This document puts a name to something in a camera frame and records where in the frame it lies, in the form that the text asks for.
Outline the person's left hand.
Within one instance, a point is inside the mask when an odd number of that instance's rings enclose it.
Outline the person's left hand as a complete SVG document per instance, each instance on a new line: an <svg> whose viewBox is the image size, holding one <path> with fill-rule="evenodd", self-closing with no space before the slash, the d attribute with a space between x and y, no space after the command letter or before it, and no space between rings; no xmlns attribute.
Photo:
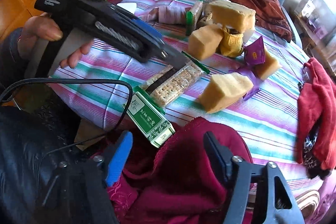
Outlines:
<svg viewBox="0 0 336 224"><path fill-rule="evenodd" d="M46 39L55 42L63 37L59 26L50 18L50 15L44 13L40 16L33 16L23 26L21 36L18 40L18 52L22 59L28 60L38 39ZM82 45L66 59L60 61L60 67L70 67L74 69L83 55L87 55L93 46L93 40Z"/></svg>

